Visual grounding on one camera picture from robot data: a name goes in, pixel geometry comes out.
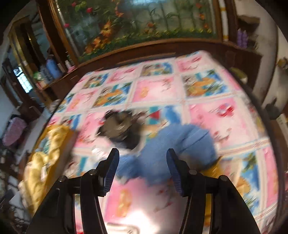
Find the wooden frame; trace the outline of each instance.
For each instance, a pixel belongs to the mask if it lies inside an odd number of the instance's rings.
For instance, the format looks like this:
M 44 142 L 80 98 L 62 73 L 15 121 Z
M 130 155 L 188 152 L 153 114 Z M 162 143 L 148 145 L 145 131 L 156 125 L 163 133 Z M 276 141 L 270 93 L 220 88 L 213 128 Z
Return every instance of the wooden frame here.
M 59 19 L 59 15 L 56 9 L 55 2 L 54 0 L 46 0 L 46 1 L 48 1 L 51 15 L 52 15 L 54 24 L 58 30 L 61 41 L 63 42 L 64 47 L 66 48 L 72 61 L 75 63 L 76 66 L 78 66 L 79 65 L 78 58 L 76 57 L 76 54 L 73 51 L 73 48 L 67 39 L 63 25 Z M 227 17 L 228 17 L 229 40 L 236 43 L 238 21 L 237 21 L 237 12 L 236 12 L 235 3 L 234 3 L 234 0 L 224 0 L 224 1 L 226 4 Z M 223 40 L 222 18 L 221 18 L 221 9 L 220 9 L 218 0 L 212 0 L 212 5 L 213 5 L 213 10 L 214 10 L 214 15 L 215 15 L 217 38 L 222 41 Z
M 221 11 L 218 0 L 213 0 L 213 9 L 215 14 L 215 24 L 217 30 L 217 37 L 219 40 L 223 40 L 223 31 L 222 31 L 222 18 Z
M 262 57 L 260 54 L 218 39 L 174 38 L 138 43 L 97 56 L 81 63 L 75 70 L 50 84 L 45 91 L 52 91 L 58 99 L 63 99 L 74 82 L 87 72 L 110 69 L 127 62 L 158 59 L 161 56 L 181 56 L 198 50 L 206 50 L 220 62 L 242 70 L 248 76 L 248 85 L 254 87 Z
M 237 43 L 238 17 L 234 0 L 224 0 L 228 18 L 229 41 Z
M 43 25 L 43 30 L 50 44 L 50 48 L 52 49 L 57 62 L 61 64 L 63 69 L 67 72 L 68 70 L 65 65 L 65 60 L 67 59 L 66 49 L 61 41 L 57 28 L 55 27 L 50 10 L 48 10 L 48 2 L 37 0 L 37 3 L 39 17 Z
M 58 14 L 57 14 L 57 9 L 55 8 L 55 4 L 54 4 L 54 0 L 48 0 L 49 2 L 49 8 L 50 8 L 50 11 L 51 11 L 51 15 L 52 15 L 52 18 L 54 20 L 54 23 L 55 23 L 55 26 L 58 30 L 58 33 L 59 33 L 59 36 L 64 44 L 64 47 L 66 48 L 68 54 L 70 55 L 70 58 L 72 59 L 72 61 L 74 62 L 74 64 L 76 66 L 79 65 L 79 61 L 78 61 L 78 58 L 75 56 L 75 53 L 66 37 L 66 34 L 63 30 L 63 27 L 62 27 L 62 24 L 59 20 L 59 17 L 58 17 Z

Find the purple object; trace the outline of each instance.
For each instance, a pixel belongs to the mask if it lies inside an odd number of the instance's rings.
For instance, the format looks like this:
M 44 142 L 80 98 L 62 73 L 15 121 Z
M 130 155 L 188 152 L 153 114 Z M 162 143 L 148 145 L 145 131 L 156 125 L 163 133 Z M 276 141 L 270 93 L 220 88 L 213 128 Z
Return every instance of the purple object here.
M 238 29 L 237 31 L 237 45 L 242 47 L 242 31 L 241 29 Z
M 248 35 L 247 32 L 244 31 L 242 34 L 242 48 L 246 49 L 248 45 Z
M 10 146 L 16 142 L 23 133 L 23 130 L 27 127 L 26 122 L 18 117 L 13 118 L 3 137 L 3 145 Z

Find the screw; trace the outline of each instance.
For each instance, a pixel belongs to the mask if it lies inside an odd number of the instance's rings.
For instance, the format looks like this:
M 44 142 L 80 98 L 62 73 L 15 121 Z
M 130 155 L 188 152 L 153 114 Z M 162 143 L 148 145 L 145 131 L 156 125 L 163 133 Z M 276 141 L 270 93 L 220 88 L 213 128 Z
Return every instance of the screw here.
M 228 177 L 225 176 L 225 175 L 222 175 L 222 176 L 220 176 L 220 179 L 223 180 L 223 181 L 227 181 L 227 180 L 228 180 Z
M 63 181 L 66 180 L 66 179 L 67 179 L 67 177 L 64 176 L 64 175 L 62 175 L 62 176 L 59 177 L 58 180 L 59 180 L 60 182 L 63 182 Z
M 194 169 L 189 170 L 189 173 L 190 173 L 191 175 L 197 175 L 197 171 L 194 170 Z
M 97 170 L 96 169 L 91 169 L 90 171 L 89 171 L 89 175 L 96 175 L 97 174 Z

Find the cartoon print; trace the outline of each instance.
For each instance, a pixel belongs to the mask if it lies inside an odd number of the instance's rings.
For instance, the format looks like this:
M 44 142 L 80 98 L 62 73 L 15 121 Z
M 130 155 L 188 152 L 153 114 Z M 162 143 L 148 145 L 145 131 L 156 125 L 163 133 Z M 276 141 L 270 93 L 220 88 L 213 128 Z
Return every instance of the cartoon print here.
M 74 93 L 71 93 L 71 94 L 68 94 L 64 100 L 61 102 L 61 104 L 59 105 L 58 109 L 56 112 L 64 112 L 64 110 L 66 109 L 66 107 L 68 106 L 68 104 L 70 103 L 71 99 L 73 98 L 75 94 Z
M 227 86 L 215 70 L 182 75 L 187 97 L 211 96 L 228 92 Z
M 131 192 L 128 189 L 122 189 L 119 195 L 119 204 L 115 215 L 117 217 L 126 217 L 132 203 Z
M 256 151 L 224 158 L 220 163 L 224 174 L 233 182 L 251 213 L 258 214 L 261 191 Z
M 243 170 L 240 176 L 241 190 L 239 193 L 243 197 L 246 205 L 253 215 L 259 212 L 260 187 L 258 176 L 258 165 L 256 152 L 251 152 L 243 159 Z
M 110 76 L 107 83 L 119 82 L 119 81 L 128 81 L 134 78 L 137 78 L 137 71 L 139 65 L 134 64 L 130 66 L 122 66 L 114 71 Z
M 61 116 L 60 116 L 60 115 L 55 115 L 55 114 L 54 114 L 54 115 L 51 117 L 51 119 L 49 120 L 49 122 L 48 122 L 48 124 L 47 124 L 46 127 L 50 127 L 50 126 L 52 126 L 52 125 L 54 125 L 54 124 L 57 124 L 60 119 L 61 119 Z
M 158 196 L 161 196 L 163 200 L 167 200 L 163 207 L 156 206 L 154 212 L 158 212 L 160 210 L 165 209 L 166 207 L 173 204 L 173 198 L 176 196 L 176 190 L 174 188 L 174 184 L 172 179 L 170 179 L 166 186 L 160 189 L 157 193 Z
M 96 94 L 97 91 L 98 89 L 94 89 L 92 91 L 89 90 L 89 92 L 77 93 L 66 111 L 79 111 L 89 108 L 91 106 L 91 103 L 93 102 L 92 97 Z
M 190 105 L 191 123 L 210 131 L 220 149 L 255 140 L 233 98 Z
M 61 124 L 67 125 L 71 129 L 76 130 L 77 126 L 78 126 L 78 124 L 80 122 L 80 118 L 81 118 L 80 114 L 72 115 L 72 116 L 65 116 L 61 120 Z
M 177 87 L 174 77 L 138 80 L 132 102 L 166 101 L 177 99 Z
M 111 142 L 107 138 L 97 136 L 99 127 L 104 124 L 104 115 L 105 112 L 94 112 L 86 117 L 74 147 L 109 147 L 111 145 Z
M 173 73 L 172 65 L 169 62 L 144 65 L 140 76 L 157 76 Z
M 70 93 L 77 93 L 79 92 L 84 84 L 86 83 L 85 81 L 90 77 L 91 74 L 93 74 L 94 72 L 88 72 L 87 74 L 85 74 L 78 82 L 76 85 L 74 85 L 74 87 L 71 89 Z
M 216 110 L 211 110 L 210 112 L 214 111 L 220 117 L 233 116 L 234 106 L 231 106 L 229 103 L 224 103 L 220 105 Z
M 131 87 L 130 83 L 117 84 L 112 87 L 104 88 L 97 98 L 93 107 L 122 104 L 126 101 Z
M 103 219 L 106 223 L 136 226 L 145 233 L 156 234 L 155 224 L 165 233 L 177 233 L 186 203 L 187 199 L 176 193 L 172 183 L 148 187 L 144 179 L 126 184 L 114 179 Z
M 94 88 L 94 87 L 101 86 L 104 83 L 104 81 L 107 79 L 108 75 L 109 73 L 101 74 L 101 75 L 96 75 L 96 74 L 92 75 L 83 88 Z
M 139 122 L 144 123 L 142 131 L 146 135 L 146 141 L 157 136 L 160 129 L 169 124 L 181 123 L 180 106 L 152 106 L 148 108 L 137 108 L 133 110 L 134 114 L 142 113 Z
M 194 56 L 188 59 L 180 59 L 178 60 L 177 66 L 180 72 L 187 72 L 187 71 L 193 71 L 199 66 L 199 62 L 202 60 L 202 56 Z

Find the glass panel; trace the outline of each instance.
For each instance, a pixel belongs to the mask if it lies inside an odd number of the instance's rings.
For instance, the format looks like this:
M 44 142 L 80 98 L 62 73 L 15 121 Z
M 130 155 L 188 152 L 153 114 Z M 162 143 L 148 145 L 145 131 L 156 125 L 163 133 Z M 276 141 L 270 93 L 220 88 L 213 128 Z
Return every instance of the glass panel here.
M 54 0 L 80 62 L 145 41 L 216 37 L 212 0 Z
M 32 86 L 29 83 L 29 81 L 27 80 L 24 73 L 22 73 L 20 76 L 18 76 L 17 79 L 19 80 L 19 82 L 20 82 L 21 86 L 23 87 L 23 89 L 25 90 L 25 92 L 29 93 L 29 91 L 32 89 Z

